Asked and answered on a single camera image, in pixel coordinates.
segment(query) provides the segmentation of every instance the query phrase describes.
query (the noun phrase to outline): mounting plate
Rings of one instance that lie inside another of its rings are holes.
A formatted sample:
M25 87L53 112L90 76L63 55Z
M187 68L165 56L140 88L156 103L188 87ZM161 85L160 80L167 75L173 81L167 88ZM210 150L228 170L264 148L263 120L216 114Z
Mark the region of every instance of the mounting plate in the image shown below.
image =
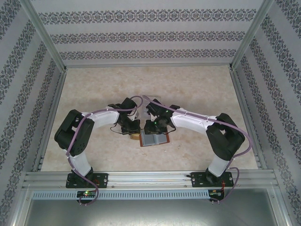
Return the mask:
M221 175L220 180L214 185L207 181L205 172L192 172L190 177L192 187L221 187L222 181L224 181L225 187L233 187L234 185L231 172L224 172Z
M107 188L108 174L93 173L92 182L95 183L98 188ZM78 178L76 178L73 173L69 173L67 177L66 188L94 188L94 186L92 184L87 186L86 182L78 183Z

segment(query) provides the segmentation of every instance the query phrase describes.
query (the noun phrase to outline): patterned wallpaper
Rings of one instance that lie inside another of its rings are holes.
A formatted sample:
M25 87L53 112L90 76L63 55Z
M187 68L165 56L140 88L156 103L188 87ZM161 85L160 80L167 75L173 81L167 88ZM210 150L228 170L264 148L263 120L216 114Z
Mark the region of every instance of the patterned wallpaper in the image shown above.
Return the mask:
M276 0L236 68L293 225L301 225L300 15L300 0Z
M32 170L60 71L17 0L0 3L0 226Z
M230 63L261 3L32 1L67 66Z

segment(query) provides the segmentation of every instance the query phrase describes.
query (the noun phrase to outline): wallpaper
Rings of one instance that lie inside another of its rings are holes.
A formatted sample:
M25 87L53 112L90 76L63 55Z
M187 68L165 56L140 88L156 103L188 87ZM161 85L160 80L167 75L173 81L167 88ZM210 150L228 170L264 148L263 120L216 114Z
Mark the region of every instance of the wallpaper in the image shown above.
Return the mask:
M68 66L230 63L262 0L33 0Z
M265 161L301 225L300 0L276 0L236 68Z
M17 0L0 3L0 226L32 170L60 71Z

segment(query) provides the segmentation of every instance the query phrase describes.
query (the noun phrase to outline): black bracket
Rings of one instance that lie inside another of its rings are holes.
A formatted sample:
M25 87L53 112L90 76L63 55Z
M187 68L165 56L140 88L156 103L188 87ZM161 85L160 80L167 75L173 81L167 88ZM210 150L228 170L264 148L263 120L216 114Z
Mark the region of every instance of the black bracket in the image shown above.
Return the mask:
M109 174L107 173L93 173L90 180L96 184L98 188L107 188L108 176ZM79 180L78 175L75 173L69 173L66 188L94 188L94 186L83 179Z
M214 184L210 183L206 176L206 172L192 172L187 175L191 178L192 187L222 187L223 182L225 187L233 187L234 185L231 172L224 172Z

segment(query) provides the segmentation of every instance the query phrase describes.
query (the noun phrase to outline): beige floor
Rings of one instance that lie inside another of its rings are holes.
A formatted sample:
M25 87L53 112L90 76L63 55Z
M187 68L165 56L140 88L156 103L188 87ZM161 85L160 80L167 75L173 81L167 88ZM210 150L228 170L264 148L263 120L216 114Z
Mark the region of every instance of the beige floor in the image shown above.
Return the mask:
M71 109L91 112L142 94L161 97L166 105L179 105L200 114L227 113L245 129L226 66L69 69L42 171L71 169L54 141L55 132ZM247 146L245 141L238 152ZM207 137L188 129L171 133L169 144L140 147L139 141L113 133L109 126L93 132L86 154L94 171L205 170L214 156ZM253 152L236 158L232 166L257 169Z

